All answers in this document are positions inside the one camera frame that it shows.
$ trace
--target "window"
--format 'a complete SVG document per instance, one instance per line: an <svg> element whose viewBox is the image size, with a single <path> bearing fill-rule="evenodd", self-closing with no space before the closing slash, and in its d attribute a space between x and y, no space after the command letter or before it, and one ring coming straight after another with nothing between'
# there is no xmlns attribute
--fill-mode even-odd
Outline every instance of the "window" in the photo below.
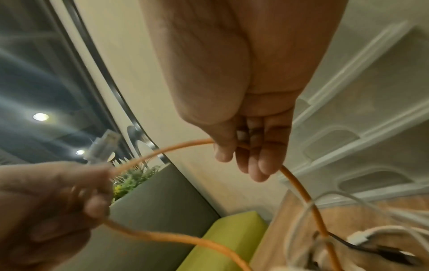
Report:
<svg viewBox="0 0 429 271"><path fill-rule="evenodd" d="M118 132L50 6L0 0L0 164L84 163L107 129Z"/></svg>

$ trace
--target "wooden table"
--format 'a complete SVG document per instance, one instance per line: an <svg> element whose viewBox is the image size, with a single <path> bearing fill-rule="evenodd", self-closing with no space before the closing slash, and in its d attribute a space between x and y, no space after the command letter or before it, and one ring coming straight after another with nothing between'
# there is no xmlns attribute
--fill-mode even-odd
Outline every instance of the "wooden table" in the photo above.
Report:
<svg viewBox="0 0 429 271"><path fill-rule="evenodd" d="M429 209L429 195L402 197L373 203L381 208L391 206L410 209ZM250 264L254 271L270 271L272 267L284 266L286 264L283 254L283 242L291 223L300 214L302 209L301 201L293 193L287 192L275 218L271 222L252 258ZM346 238L359 230L366 230L382 225L394 225L390 220L360 205L326 208L322 209L321 212L328 230L342 238ZM301 251L302 248L311 244L312 235L315 231L315 223L312 220L312 216L309 215L298 233L293 251ZM366 271L429 270L429 255L412 237L406 234L377 236L374 238L373 243L393 246L411 252L422 259L425 264L423 267L407 267L388 262L377 255L351 251L340 244L335 244L335 246L340 258L350 257L355 264Z"/></svg>

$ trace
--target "beige wall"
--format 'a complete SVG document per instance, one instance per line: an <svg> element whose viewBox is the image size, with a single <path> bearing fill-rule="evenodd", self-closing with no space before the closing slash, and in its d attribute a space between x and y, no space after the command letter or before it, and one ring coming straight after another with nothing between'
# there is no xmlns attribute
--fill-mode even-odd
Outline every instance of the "beige wall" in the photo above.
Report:
<svg viewBox="0 0 429 271"><path fill-rule="evenodd" d="M122 132L130 125L79 37L62 0L51 0L84 59ZM137 0L75 0L83 20L121 93L143 128L159 146L206 138L182 121L169 96ZM286 187L274 177L255 183L235 163L213 158L212 146L167 155L185 177L222 214L255 209L270 219Z"/></svg>

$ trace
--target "orange cable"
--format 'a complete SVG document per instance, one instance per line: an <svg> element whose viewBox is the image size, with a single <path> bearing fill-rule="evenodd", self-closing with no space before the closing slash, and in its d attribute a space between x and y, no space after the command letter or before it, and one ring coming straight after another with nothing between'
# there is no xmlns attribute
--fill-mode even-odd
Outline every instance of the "orange cable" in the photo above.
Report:
<svg viewBox="0 0 429 271"><path fill-rule="evenodd" d="M188 142L180 143L180 144L173 145L173 146L170 146L167 148L156 150L149 155L146 155L146 156L140 157L140 158L135 158L135 159L129 161L128 163L123 164L123 165L115 168L115 170L112 173L112 177L115 177L115 176L121 174L122 172L131 169L135 165L140 164L141 162L145 161L146 159L155 157L161 153L169 152L172 150L183 149L183 148L190 147L190 146L198 146L198 145L213 144L213 143L214 143L214 141L211 138L209 138L209 139L188 141ZM240 145L240 147L249 149L248 145ZM303 199L307 203L312 201L312 198L310 197L308 192L305 190L304 186L302 186L302 184L298 181L298 179L285 166L282 166L280 171L290 180L290 182L295 186L295 188L298 190L298 192L301 194L301 196L303 197ZM74 202L74 200L76 199L78 194L79 194L79 188L75 188L72 190L71 196L69 198L68 206L70 206ZM313 212L313 217L316 221L317 227L319 229L320 235L324 238L328 238L329 237L328 230L326 229L326 225L323 222L322 215L320 214L318 208L316 206L314 206L312 209L312 212ZM216 251L224 254L225 256L229 257L230 259L232 259L243 271L252 271L249 264L246 261L244 261L233 250L231 250L231 249L229 249L223 245L220 245L218 243L215 243L213 241L210 241L210 240L201 239L198 237L188 236L188 235L184 235L184 234L135 231L132 229L128 229L128 228L126 228L126 227L124 227L124 226L122 226L122 225L120 225L120 224L118 224L112 220L109 220L109 219L104 220L103 223L105 226L107 226L108 228L110 228L116 232L119 232L119 233L121 233L127 237L130 237L130 238L136 238L138 240L155 241L155 242L176 242L176 243L185 243L185 244L191 244L191 245L196 245L196 246L208 247L208 248L216 250ZM328 254L330 256L330 261L331 261L331 264L332 264L334 271L342 271L341 264L340 264L340 261L338 259L337 254L335 253L333 244L330 242L327 242L326 243L326 249L327 249Z"/></svg>

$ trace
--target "green cushion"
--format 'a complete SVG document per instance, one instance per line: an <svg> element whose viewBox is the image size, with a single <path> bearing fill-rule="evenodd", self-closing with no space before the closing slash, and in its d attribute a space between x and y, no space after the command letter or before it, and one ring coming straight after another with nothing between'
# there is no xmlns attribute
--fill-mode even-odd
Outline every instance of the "green cushion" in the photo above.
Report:
<svg viewBox="0 0 429 271"><path fill-rule="evenodd" d="M250 262L268 225L257 212L239 213L218 219L204 235L204 239L229 247ZM227 256L196 246L177 271L240 271Z"/></svg>

